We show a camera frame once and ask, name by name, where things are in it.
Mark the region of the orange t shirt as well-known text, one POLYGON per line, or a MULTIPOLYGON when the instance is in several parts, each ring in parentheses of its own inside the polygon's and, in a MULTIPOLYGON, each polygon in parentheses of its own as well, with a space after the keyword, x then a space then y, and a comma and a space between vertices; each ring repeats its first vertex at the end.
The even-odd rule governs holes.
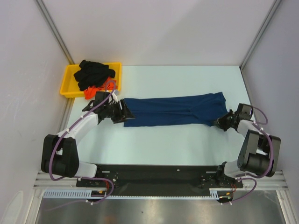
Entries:
POLYGON ((115 80, 108 78, 101 86, 89 86, 87 89, 83 91, 84 97, 86 100, 92 99, 95 97, 98 91, 112 91, 113 89, 117 90, 118 85, 115 80))

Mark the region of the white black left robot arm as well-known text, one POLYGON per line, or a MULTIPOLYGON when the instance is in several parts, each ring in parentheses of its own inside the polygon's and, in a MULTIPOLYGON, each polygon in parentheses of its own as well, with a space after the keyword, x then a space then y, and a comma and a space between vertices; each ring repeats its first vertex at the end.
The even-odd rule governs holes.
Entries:
POLYGON ((83 177, 92 186, 103 182, 103 174, 98 172, 98 166, 79 160, 77 146, 79 142, 101 121, 110 118, 114 124, 134 119, 124 99, 100 102, 92 100, 82 110, 78 120, 69 128, 56 135, 48 134, 43 142, 41 170, 64 177, 83 177))

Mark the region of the black t shirt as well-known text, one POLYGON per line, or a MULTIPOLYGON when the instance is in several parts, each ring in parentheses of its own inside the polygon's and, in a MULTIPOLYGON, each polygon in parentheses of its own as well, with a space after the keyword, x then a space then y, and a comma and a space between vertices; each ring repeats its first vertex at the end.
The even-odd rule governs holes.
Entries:
POLYGON ((83 60, 79 64, 80 70, 74 73, 80 91, 88 87, 101 87, 108 78, 115 78, 115 71, 108 65, 83 60))

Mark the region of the blue t shirt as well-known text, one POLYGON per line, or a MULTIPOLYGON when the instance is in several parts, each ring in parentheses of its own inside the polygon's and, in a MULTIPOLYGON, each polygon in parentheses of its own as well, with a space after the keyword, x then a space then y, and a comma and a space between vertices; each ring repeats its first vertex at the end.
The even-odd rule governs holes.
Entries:
POLYGON ((135 116, 124 127, 175 126, 213 122, 227 114, 222 92, 172 98, 125 98, 135 116))

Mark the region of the yellow plastic bin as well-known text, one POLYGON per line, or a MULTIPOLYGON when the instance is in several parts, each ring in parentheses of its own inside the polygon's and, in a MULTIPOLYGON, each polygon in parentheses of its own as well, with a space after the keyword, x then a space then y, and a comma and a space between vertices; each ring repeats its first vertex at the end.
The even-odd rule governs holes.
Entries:
MULTIPOLYGON (((110 69, 115 71, 115 78, 113 80, 116 83, 116 93, 121 92, 122 83, 122 63, 111 62, 104 63, 109 66, 110 69)), ((60 94, 66 98, 82 98, 84 97, 84 92, 79 90, 78 82, 75 80, 74 74, 81 68, 79 64, 68 65, 65 69, 63 80, 60 87, 60 94)))

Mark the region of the aluminium frame rail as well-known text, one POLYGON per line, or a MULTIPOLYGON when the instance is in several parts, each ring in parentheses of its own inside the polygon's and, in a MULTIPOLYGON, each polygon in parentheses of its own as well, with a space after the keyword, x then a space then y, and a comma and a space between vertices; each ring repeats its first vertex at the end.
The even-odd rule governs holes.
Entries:
POLYGON ((34 189, 72 189, 76 188, 76 178, 63 178, 58 181, 53 181, 48 173, 38 172, 34 189))

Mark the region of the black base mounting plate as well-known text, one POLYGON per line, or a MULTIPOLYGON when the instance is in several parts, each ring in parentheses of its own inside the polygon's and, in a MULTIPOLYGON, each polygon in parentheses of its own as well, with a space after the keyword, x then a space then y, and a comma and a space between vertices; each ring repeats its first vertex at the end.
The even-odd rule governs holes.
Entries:
POLYGON ((243 187, 220 166, 99 165, 96 177, 113 182, 113 196, 207 196, 212 188, 243 187))

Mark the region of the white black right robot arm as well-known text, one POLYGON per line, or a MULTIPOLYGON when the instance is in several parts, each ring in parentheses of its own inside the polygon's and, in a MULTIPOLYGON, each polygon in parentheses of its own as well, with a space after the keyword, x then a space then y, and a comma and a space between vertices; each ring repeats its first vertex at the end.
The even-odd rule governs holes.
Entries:
POLYGON ((214 125, 227 131, 234 129, 244 137, 238 158, 218 166, 215 181, 227 187, 233 179, 272 177, 277 169, 281 139, 268 134, 261 124, 252 120, 253 108, 247 111, 232 111, 217 118, 214 125))

